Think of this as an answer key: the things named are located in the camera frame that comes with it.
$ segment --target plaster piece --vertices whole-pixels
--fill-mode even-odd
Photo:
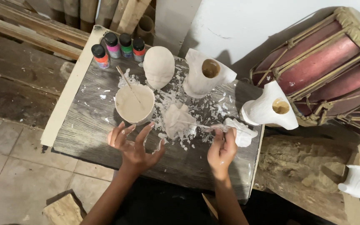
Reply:
[[[148,84],[161,89],[174,75],[174,57],[167,48],[155,46],[145,54],[143,67]]]
[[[115,108],[127,122],[142,125],[151,120],[155,105],[153,90],[142,84],[130,84],[141,106],[128,85],[118,90],[115,96]]]
[[[291,105],[276,81],[265,84],[263,94],[257,100],[243,105],[240,118],[251,125],[275,123],[287,130],[298,127]]]
[[[350,169],[344,183],[338,184],[338,189],[352,197],[360,198],[360,166],[347,165]]]
[[[170,139],[174,139],[177,132],[182,132],[190,128],[193,125],[183,122],[189,122],[195,124],[197,120],[188,114],[188,106],[183,105],[180,109],[177,108],[175,104],[170,105],[169,109],[166,111],[163,116],[163,121],[165,123],[165,131],[167,136]]]
[[[247,125],[238,122],[236,119],[226,118],[224,125],[237,129],[236,144],[239,147],[248,147],[252,139],[257,136],[257,131],[250,130]]]
[[[186,60],[190,71],[184,79],[183,88],[193,98],[203,98],[217,85],[236,79],[234,71],[197,50],[189,49]]]

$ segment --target wooden table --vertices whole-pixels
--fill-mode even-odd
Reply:
[[[156,96],[170,90],[183,91],[181,83],[186,74],[188,74],[188,65],[185,60],[178,57],[175,57],[175,62],[175,76],[160,92],[155,90]],[[63,125],[58,132],[54,142],[55,151],[114,169],[120,167],[122,163],[120,152],[110,147],[106,142],[106,136],[112,130],[112,127],[117,126],[123,121],[115,110],[113,100],[119,89],[117,86],[120,80],[120,74],[115,67],[119,65],[123,71],[130,68],[130,74],[135,74],[141,84],[146,84],[144,70],[138,64],[133,59],[122,57],[120,59],[111,59],[110,68],[103,70],[97,66],[94,60],[91,61]],[[218,102],[218,100],[223,98],[224,92],[226,93],[224,100]],[[193,99],[184,95],[184,99],[179,100],[190,107],[191,115],[199,115],[197,121],[210,125],[223,122],[224,119],[219,113],[218,120],[215,120],[211,116],[210,107],[201,109],[202,104],[205,106],[209,102],[213,102],[212,105],[219,103],[223,106],[225,104],[228,108],[228,110],[224,110],[227,113],[225,117],[237,118],[237,112],[241,106],[248,100],[257,99],[261,93],[261,89],[235,80],[232,83],[216,87],[215,90],[202,99]],[[102,99],[100,95],[106,95],[106,98]],[[157,98],[156,104],[158,105],[159,103],[161,103],[160,99]],[[154,116],[153,120],[158,120],[158,117],[159,115]],[[134,140],[142,128],[143,126],[138,126],[128,136],[128,139]],[[247,199],[249,197],[262,140],[262,125],[251,126],[251,128],[258,131],[258,136],[253,138],[250,146],[238,149],[237,155],[229,168],[230,179],[238,199]],[[156,149],[160,139],[158,134],[161,132],[165,133],[159,129],[153,129],[149,133],[145,143],[147,152],[152,152]],[[212,140],[213,136],[211,134],[203,133],[197,128],[195,138],[190,143],[183,141],[183,147],[180,144],[179,138],[174,141],[170,140],[169,143],[165,144],[166,153],[163,158],[153,169],[145,172],[143,176],[184,187],[213,191],[212,174],[206,159],[210,143],[209,141],[203,142],[201,137],[206,137],[207,135],[210,135],[210,140]]]

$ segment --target pink paint bottle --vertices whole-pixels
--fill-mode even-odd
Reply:
[[[117,37],[114,33],[109,32],[104,37],[107,51],[109,52],[110,57],[114,59],[120,58],[122,55],[120,53],[120,45],[117,43]]]

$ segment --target red drum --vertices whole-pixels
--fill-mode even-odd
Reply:
[[[339,7],[250,71],[254,85],[277,80],[305,125],[360,105],[360,13]]]

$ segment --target left hand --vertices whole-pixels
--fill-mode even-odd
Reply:
[[[136,128],[136,125],[125,128],[124,122],[122,122],[118,127],[114,127],[109,132],[108,144],[122,152],[123,162],[119,170],[127,171],[130,175],[139,176],[153,167],[162,158],[165,153],[163,139],[159,142],[156,151],[152,154],[145,153],[144,140],[154,125],[154,122],[146,125],[137,135],[135,142],[128,141],[126,138]]]

